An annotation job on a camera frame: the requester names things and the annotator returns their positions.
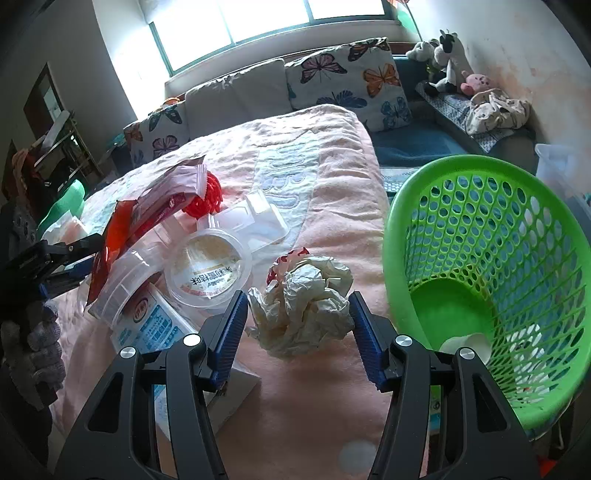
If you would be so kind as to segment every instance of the plastic container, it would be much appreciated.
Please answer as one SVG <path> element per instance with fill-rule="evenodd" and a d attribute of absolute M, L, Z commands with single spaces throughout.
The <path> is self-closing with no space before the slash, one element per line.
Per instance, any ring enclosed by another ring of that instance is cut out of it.
<path fill-rule="evenodd" d="M 584 199 L 591 192 L 591 175 L 580 171 L 581 162 L 569 147 L 537 144 L 535 152 L 540 158 L 535 176 L 564 200 L 591 242 L 591 207 Z"/>
<path fill-rule="evenodd" d="M 128 250 L 113 263 L 107 282 L 89 313 L 113 327 L 131 296 L 152 275 L 163 270 L 166 256 L 167 249 L 159 242 L 147 247 L 139 244 Z"/>
<path fill-rule="evenodd" d="M 421 168 L 392 203 L 384 277 L 398 331 L 438 349 L 482 332 L 526 430 L 568 404 L 591 359 L 591 251 L 567 206 L 526 171 L 479 155 Z"/>
<path fill-rule="evenodd" d="M 236 205 L 198 220 L 198 229 L 219 228 L 231 233 L 251 252 L 285 237 L 290 228 L 262 190 L 248 193 Z"/>
<path fill-rule="evenodd" d="M 118 352 L 124 346 L 140 353 L 170 347 L 188 333 L 197 330 L 170 306 L 151 283 L 137 290 L 113 325 L 111 342 Z"/>
<path fill-rule="evenodd" d="M 234 236 L 207 228 L 189 235 L 171 252 L 164 269 L 172 297 L 191 307 L 225 305 L 251 273 L 252 256 Z"/>

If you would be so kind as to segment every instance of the cloth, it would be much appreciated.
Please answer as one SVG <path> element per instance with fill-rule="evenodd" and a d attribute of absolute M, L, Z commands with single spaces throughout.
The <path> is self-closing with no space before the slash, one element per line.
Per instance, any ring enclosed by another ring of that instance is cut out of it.
<path fill-rule="evenodd" d="M 285 65 L 291 105 L 331 103 L 371 132 L 403 127 L 411 112 L 387 38 L 328 47 Z"/>
<path fill-rule="evenodd" d="M 466 131 L 466 119 L 470 112 L 470 100 L 459 93 L 440 93 L 430 97 L 425 93 L 425 82 L 417 84 L 417 93 L 445 118 L 452 121 L 460 130 Z M 472 138 L 485 153 L 489 153 L 499 140 L 513 135 L 509 128 L 495 128 L 488 132 L 478 133 Z"/>
<path fill-rule="evenodd" d="M 283 59 L 269 60 L 198 85 L 187 92 L 185 101 L 191 139 L 293 111 Z"/>
<path fill-rule="evenodd" d="M 520 128 L 530 117 L 527 100 L 512 99 L 499 88 L 479 92 L 470 100 L 466 133 L 476 135 L 495 128 Z"/>
<path fill-rule="evenodd" d="M 361 291 L 373 313 L 389 317 L 382 271 L 387 197 L 365 128 L 338 106 L 256 120 L 189 142 L 94 194 L 82 222 L 91 233 L 102 231 L 117 198 L 198 153 L 220 180 L 226 206 L 262 189 L 290 227 L 283 240 L 260 251 L 253 286 L 263 288 L 269 266 L 305 245 L 347 265 L 352 290 Z M 80 312 L 77 290 L 58 300 L 67 377 L 54 418 L 67 433 L 115 352 L 109 328 Z M 251 318 L 247 325 L 254 326 Z M 352 333 L 291 362 L 270 357 L 244 334 L 236 358 L 262 380 L 217 434 L 229 477 L 342 480 L 338 458 L 347 444 L 379 444 L 391 396 L 368 381 Z M 167 443 L 164 435 L 160 440 Z M 161 463 L 168 471 L 170 453 Z M 347 478 L 367 476 L 366 469 Z"/>
<path fill-rule="evenodd" d="M 369 136 L 381 167 L 419 167 L 438 158 L 467 153 L 431 120 L 414 118 L 407 127 L 370 132 Z"/>
<path fill-rule="evenodd" d="M 177 150 L 190 138 L 185 102 L 158 109 L 123 133 L 134 168 Z"/>
<path fill-rule="evenodd" d="M 7 321 L 0 328 L 2 348 L 12 382 L 22 397 L 38 411 L 43 410 L 44 406 L 36 385 L 46 382 L 50 388 L 59 390 L 66 376 L 58 343 L 60 327 L 56 323 L 56 311 L 53 305 L 43 305 L 40 301 L 27 306 L 27 322 L 39 322 L 27 336 L 30 351 L 21 345 L 21 328 L 18 324 Z"/>

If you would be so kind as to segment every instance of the red plastic bag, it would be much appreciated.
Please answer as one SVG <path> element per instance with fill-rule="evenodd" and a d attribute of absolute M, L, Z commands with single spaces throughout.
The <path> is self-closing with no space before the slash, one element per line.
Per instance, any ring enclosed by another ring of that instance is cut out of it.
<path fill-rule="evenodd" d="M 105 229 L 105 246 L 95 256 L 87 304 L 105 286 L 111 265 L 155 225 L 205 197 L 207 169 L 203 157 L 189 158 L 154 180 L 137 200 L 120 200 Z"/>

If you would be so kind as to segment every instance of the pink stuffed toy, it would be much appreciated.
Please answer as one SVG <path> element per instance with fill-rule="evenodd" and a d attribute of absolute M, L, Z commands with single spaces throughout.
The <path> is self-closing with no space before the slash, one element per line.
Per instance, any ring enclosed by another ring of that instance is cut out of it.
<path fill-rule="evenodd" d="M 491 88 L 496 88 L 496 82 L 486 75 L 481 75 L 479 73 L 468 75 L 468 72 L 465 70 L 462 71 L 462 75 L 464 75 L 466 81 L 462 83 L 460 89 L 462 90 L 462 93 L 468 95 L 468 97 L 472 97 L 485 90 L 490 90 Z"/>

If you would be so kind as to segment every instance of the window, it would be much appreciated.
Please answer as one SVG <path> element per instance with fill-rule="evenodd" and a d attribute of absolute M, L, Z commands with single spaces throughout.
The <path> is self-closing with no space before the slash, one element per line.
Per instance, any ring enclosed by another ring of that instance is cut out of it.
<path fill-rule="evenodd" d="M 172 76 L 269 33 L 345 20 L 394 20 L 388 0 L 169 0 L 150 24 Z"/>

